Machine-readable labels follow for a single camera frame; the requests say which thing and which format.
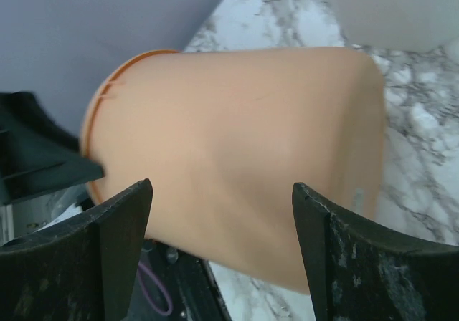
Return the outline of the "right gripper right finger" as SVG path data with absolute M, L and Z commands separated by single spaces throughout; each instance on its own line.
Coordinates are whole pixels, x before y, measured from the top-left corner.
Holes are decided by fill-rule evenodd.
M 457 320 L 458 247 L 391 230 L 295 183 L 317 320 Z

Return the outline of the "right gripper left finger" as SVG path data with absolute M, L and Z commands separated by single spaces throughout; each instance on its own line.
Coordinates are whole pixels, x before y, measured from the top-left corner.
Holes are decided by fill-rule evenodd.
M 1 247 L 2 320 L 122 320 L 151 207 L 144 179 Z

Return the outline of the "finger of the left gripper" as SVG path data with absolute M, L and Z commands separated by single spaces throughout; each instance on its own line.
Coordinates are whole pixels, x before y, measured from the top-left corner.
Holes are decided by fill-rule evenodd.
M 1 204 L 51 194 L 104 176 L 80 155 L 78 139 L 56 125 L 32 92 L 1 93 Z

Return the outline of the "orange capybara bucket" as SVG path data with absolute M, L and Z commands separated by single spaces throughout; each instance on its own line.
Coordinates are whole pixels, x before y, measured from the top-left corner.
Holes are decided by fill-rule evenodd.
M 105 171 L 96 203 L 150 180 L 146 238 L 308 293 L 293 185 L 373 217 L 385 120 L 383 74 L 354 49 L 161 50 L 98 88 L 80 151 Z

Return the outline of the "white octagonal bin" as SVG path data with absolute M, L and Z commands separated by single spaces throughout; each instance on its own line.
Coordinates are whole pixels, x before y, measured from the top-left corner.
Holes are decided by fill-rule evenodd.
M 458 0 L 328 0 L 353 44 L 426 52 L 458 38 Z

